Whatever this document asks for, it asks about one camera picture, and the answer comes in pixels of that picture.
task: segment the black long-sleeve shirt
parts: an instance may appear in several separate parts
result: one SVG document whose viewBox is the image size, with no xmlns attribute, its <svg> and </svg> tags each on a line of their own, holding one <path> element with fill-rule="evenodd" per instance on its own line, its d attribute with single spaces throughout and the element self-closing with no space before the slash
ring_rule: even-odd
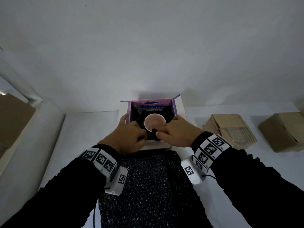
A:
<svg viewBox="0 0 304 228">
<path fill-rule="evenodd" d="M 211 133 L 192 144 L 194 152 Z M 117 155 L 103 145 L 109 154 Z M 252 227 L 303 225 L 304 192 L 245 150 L 225 150 L 211 165 L 216 181 Z M 105 176 L 85 158 L 75 158 L 2 227 L 84 226 L 105 186 Z"/>
</svg>

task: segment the black cable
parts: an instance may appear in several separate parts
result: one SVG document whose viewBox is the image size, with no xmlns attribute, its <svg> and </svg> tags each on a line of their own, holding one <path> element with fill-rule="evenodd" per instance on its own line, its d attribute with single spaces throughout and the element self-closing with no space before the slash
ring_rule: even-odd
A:
<svg viewBox="0 0 304 228">
<path fill-rule="evenodd" d="M 96 205 L 94 207 L 94 212 L 93 212 L 93 228 L 95 228 L 95 211 L 96 211 Z"/>
<path fill-rule="evenodd" d="M 212 176 L 212 175 L 209 175 L 209 174 L 202 174 L 202 177 L 206 177 L 206 176 L 213 177 L 213 178 L 216 180 L 216 178 L 215 178 L 214 176 Z"/>
</svg>

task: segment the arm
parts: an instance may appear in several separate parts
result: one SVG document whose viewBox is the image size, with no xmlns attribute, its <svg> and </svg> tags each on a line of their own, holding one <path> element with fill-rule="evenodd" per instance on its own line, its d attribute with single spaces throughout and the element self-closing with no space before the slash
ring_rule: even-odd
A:
<svg viewBox="0 0 304 228">
<path fill-rule="evenodd" d="M 174 146 L 192 147 L 194 152 L 212 135 L 179 116 L 159 131 L 159 139 Z M 210 168 L 233 206 L 252 227 L 302 223 L 304 192 L 245 150 L 229 147 Z"/>
<path fill-rule="evenodd" d="M 118 127 L 93 148 L 103 150 L 115 160 L 118 154 L 141 149 L 146 131 L 136 122 L 125 125 L 124 115 Z M 104 190 L 106 177 L 85 153 L 75 158 L 30 199 L 2 227 L 82 227 Z"/>
</svg>

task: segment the person's left hand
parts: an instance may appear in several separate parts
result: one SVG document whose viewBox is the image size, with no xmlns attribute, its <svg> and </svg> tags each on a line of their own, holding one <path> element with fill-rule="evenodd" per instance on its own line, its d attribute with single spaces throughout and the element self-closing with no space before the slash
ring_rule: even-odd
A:
<svg viewBox="0 0 304 228">
<path fill-rule="evenodd" d="M 146 143 L 147 132 L 133 121 L 125 124 L 129 114 L 121 117 L 116 129 L 98 144 L 105 144 L 114 148 L 118 154 L 134 153 L 139 151 Z"/>
</svg>

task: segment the pink and purple box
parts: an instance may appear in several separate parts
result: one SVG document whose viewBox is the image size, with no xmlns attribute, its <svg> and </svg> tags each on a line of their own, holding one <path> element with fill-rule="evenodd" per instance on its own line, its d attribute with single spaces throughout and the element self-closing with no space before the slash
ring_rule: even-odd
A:
<svg viewBox="0 0 304 228">
<path fill-rule="evenodd" d="M 145 100 L 132 100 L 132 101 L 120 101 L 119 116 L 118 120 L 126 113 L 130 113 L 126 120 L 126 124 L 132 121 L 132 109 L 131 103 L 135 103 L 138 107 L 149 110 L 162 110 L 166 105 L 171 106 L 173 115 L 180 115 L 184 119 L 187 119 L 183 101 L 181 95 L 177 95 L 174 98 L 163 98 L 163 99 L 145 99 Z M 171 146 L 164 141 L 148 140 L 146 145 L 141 150 L 146 149 L 170 149 Z"/>
</svg>

